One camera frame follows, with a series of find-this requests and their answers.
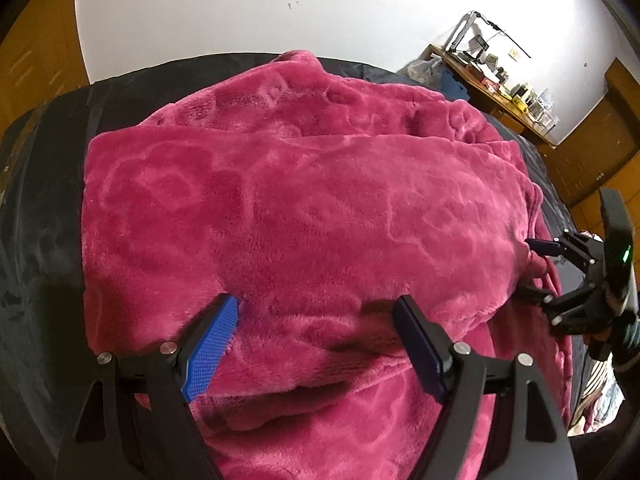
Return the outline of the striped red cloth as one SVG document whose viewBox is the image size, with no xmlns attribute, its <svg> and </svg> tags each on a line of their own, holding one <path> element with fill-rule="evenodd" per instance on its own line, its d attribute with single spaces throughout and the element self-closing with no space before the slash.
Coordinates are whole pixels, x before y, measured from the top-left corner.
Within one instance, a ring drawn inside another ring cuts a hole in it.
<svg viewBox="0 0 640 480">
<path fill-rule="evenodd" d="M 612 365 L 612 356 L 605 362 L 591 363 L 588 379 L 582 381 L 578 402 L 570 420 L 570 437 L 591 434 L 614 422 L 624 400 Z"/>
</svg>

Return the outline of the pink fleece garment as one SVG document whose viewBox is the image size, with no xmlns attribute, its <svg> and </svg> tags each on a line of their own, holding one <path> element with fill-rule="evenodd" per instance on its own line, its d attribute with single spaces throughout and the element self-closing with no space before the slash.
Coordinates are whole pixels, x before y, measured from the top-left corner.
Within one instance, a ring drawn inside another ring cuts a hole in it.
<svg viewBox="0 0 640 480">
<path fill-rule="evenodd" d="M 392 305 L 485 356 L 531 354 L 562 415 L 572 350 L 518 283 L 558 290 L 541 189 L 468 103 L 328 73 L 306 51 L 92 139 L 88 343 L 132 356 L 223 292 L 230 347 L 192 408 L 228 479 L 403 479 L 434 428 Z"/>
</svg>

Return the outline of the brown wooden door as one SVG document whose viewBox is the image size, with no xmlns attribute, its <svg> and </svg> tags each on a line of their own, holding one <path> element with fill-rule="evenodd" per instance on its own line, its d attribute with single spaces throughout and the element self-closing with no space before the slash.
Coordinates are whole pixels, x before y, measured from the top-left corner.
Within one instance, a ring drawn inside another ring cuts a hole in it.
<svg viewBox="0 0 640 480">
<path fill-rule="evenodd" d="M 75 0 L 30 0 L 1 43 L 1 128 L 88 83 Z"/>
</svg>

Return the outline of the wooden desk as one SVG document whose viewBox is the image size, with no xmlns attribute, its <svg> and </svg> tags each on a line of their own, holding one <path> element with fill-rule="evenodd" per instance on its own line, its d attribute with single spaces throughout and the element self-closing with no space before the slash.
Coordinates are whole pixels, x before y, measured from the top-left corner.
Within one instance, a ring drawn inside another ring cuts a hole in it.
<svg viewBox="0 0 640 480">
<path fill-rule="evenodd" d="M 497 118 L 504 126 L 524 136 L 536 146 L 548 145 L 549 150 L 556 149 L 556 145 L 547 138 L 536 122 L 533 122 L 510 99 L 500 93 L 494 84 L 476 76 L 478 70 L 467 68 L 451 54 L 434 44 L 430 44 L 422 52 L 421 58 L 429 60 L 434 55 L 439 56 L 445 66 L 465 85 L 469 92 L 470 103 L 474 107 Z"/>
</svg>

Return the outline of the white plastic bag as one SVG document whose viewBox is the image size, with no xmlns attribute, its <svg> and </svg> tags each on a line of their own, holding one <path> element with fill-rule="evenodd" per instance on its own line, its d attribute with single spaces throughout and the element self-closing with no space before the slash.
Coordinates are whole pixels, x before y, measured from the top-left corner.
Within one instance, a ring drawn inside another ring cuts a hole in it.
<svg viewBox="0 0 640 480">
<path fill-rule="evenodd" d="M 445 65 L 439 56 L 428 60 L 413 60 L 403 67 L 399 73 L 427 87 L 437 87 L 442 80 Z"/>
</svg>

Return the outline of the brown wooden wardrobe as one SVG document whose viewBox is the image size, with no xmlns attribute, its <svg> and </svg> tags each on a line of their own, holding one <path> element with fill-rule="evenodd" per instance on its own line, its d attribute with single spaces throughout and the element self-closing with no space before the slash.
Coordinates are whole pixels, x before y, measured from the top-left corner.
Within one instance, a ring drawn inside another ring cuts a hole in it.
<svg viewBox="0 0 640 480">
<path fill-rule="evenodd" d="M 602 226 L 598 189 L 639 151 L 639 83 L 620 60 L 604 80 L 596 107 L 558 146 L 539 150 L 561 202 L 585 230 Z"/>
</svg>

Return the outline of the black bed cover sheet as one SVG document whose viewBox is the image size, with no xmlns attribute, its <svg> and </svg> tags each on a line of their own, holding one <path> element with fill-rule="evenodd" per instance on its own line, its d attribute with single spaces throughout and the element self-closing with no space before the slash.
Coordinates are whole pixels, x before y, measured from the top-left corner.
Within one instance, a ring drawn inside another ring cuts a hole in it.
<svg viewBox="0 0 640 480">
<path fill-rule="evenodd" d="M 104 352 L 90 347 L 85 320 L 81 214 L 90 141 L 286 53 L 207 55 L 138 70 L 60 96 L 9 128 L 1 149 L 8 170 L 1 180 L 1 414 L 17 452 L 41 477 L 57 479 L 70 415 Z M 318 60 L 335 76 L 434 91 L 373 67 Z M 460 479 L 479 479 L 494 405 L 491 396 L 483 401 Z"/>
</svg>

